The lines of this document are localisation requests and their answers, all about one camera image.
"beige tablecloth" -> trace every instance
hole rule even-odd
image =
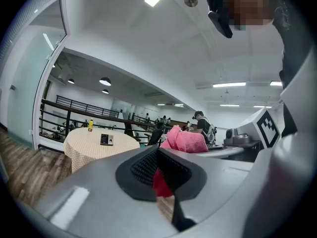
[[[101,145],[101,134],[113,135],[113,146]],[[71,158],[72,172],[83,165],[104,157],[109,157],[139,148],[140,144],[132,137],[110,129],[78,128],[71,131],[64,141],[65,155]]]

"yellow bottle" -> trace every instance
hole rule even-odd
[[[88,125],[88,131],[93,131],[94,120],[91,118]]]

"wooden floor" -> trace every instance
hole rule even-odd
[[[71,159],[45,149],[31,150],[0,128],[0,154],[11,195],[34,207],[47,191],[71,174]]]

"pink cloth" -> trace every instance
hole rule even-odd
[[[171,148],[186,153],[207,152],[208,147],[204,136],[198,133],[180,131],[180,127],[174,126],[167,133],[167,140],[161,145],[162,148]],[[170,191],[159,169],[154,174],[153,189],[157,196],[170,197],[173,193]]]

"black mesh grille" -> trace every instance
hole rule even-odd
[[[153,187],[153,178],[158,167],[172,192],[191,177],[191,171],[187,167],[156,150],[134,163],[131,172],[135,179]]]

